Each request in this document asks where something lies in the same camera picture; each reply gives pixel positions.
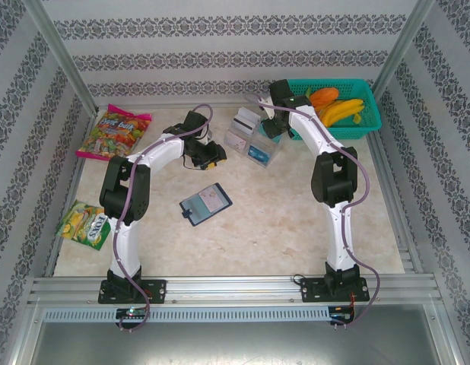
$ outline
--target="patterned wallpaper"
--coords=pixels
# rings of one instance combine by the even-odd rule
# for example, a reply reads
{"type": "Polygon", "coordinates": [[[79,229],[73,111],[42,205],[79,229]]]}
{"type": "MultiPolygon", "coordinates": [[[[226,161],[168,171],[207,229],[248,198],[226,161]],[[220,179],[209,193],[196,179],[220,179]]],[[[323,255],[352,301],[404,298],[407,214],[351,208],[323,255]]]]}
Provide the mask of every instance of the patterned wallpaper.
{"type": "Polygon", "coordinates": [[[380,100],[414,242],[470,363],[470,1],[437,1],[380,100]]]}
{"type": "Polygon", "coordinates": [[[125,105],[238,102],[280,78],[375,79],[416,0],[329,3],[43,4],[96,102],[125,105]]]}
{"type": "Polygon", "coordinates": [[[89,117],[19,0],[0,1],[0,363],[42,276],[89,117]]]}

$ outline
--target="teal basket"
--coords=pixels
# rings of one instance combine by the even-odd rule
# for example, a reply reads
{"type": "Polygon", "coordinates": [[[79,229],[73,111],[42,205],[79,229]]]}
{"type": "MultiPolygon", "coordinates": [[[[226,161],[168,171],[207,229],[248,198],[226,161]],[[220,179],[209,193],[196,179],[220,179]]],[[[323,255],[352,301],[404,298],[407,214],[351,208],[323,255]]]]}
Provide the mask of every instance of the teal basket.
{"type": "MultiPolygon", "coordinates": [[[[362,99],[365,108],[360,112],[362,120],[360,124],[355,124],[353,116],[339,120],[328,128],[329,132],[336,139],[360,139],[367,133],[377,131],[382,127],[379,110],[369,84],[365,80],[358,78],[314,78],[306,80],[288,80],[289,87],[294,95],[304,95],[308,87],[314,93],[324,87],[336,87],[339,91],[339,100],[362,99]]],[[[291,129],[294,133],[292,139],[302,139],[299,134],[291,129]]]]}

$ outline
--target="snack bag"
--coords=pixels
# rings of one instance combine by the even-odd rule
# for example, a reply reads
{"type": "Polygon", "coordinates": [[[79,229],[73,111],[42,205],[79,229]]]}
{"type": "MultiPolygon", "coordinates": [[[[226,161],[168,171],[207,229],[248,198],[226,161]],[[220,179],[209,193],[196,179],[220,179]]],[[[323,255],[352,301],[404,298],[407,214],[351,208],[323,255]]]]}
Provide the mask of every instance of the snack bag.
{"type": "Polygon", "coordinates": [[[115,155],[128,156],[144,135],[151,119],[150,114],[136,116],[109,104],[108,111],[93,128],[83,146],[76,151],[76,155],[98,160],[109,160],[115,155]]]}
{"type": "Polygon", "coordinates": [[[76,200],[62,219],[56,234],[100,250],[110,233],[110,223],[103,212],[103,208],[76,200]]]}

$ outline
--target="green snack bag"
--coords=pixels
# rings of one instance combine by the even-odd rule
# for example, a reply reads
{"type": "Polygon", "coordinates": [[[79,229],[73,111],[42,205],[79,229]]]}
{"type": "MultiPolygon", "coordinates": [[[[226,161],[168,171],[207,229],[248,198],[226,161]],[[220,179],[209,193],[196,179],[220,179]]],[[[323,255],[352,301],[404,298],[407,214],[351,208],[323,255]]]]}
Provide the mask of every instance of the green snack bag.
{"type": "Polygon", "coordinates": [[[56,234],[100,250],[109,233],[110,223],[104,209],[76,200],[56,234]]]}

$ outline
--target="marble floor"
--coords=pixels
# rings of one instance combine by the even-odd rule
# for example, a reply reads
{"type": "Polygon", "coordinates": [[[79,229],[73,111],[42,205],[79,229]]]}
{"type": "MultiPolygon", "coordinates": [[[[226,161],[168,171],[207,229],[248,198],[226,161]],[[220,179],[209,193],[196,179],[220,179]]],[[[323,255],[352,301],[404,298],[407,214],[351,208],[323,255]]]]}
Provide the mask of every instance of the marble floor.
{"type": "MultiPolygon", "coordinates": [[[[155,141],[167,126],[182,122],[187,111],[153,111],[154,120],[136,150],[155,141]]],[[[217,143],[224,146],[236,113],[236,108],[214,109],[211,130],[217,143]]],[[[355,254],[380,273],[403,273],[367,141],[343,143],[355,147],[371,179],[369,197],[352,209],[355,254]]],[[[178,159],[151,177],[150,206],[140,223],[142,274],[323,274],[329,235],[323,205],[311,192],[314,158],[306,145],[284,139],[267,169],[224,147],[227,161],[213,170],[187,170],[178,159]],[[179,203],[213,183],[221,184],[233,205],[192,227],[181,215],[179,203]]],[[[99,205],[106,166],[105,161],[86,160],[77,199],[99,205]]],[[[358,184],[356,198],[364,187],[361,174],[358,184]]],[[[105,276],[111,257],[111,238],[100,251],[64,240],[55,276],[105,276]]]]}

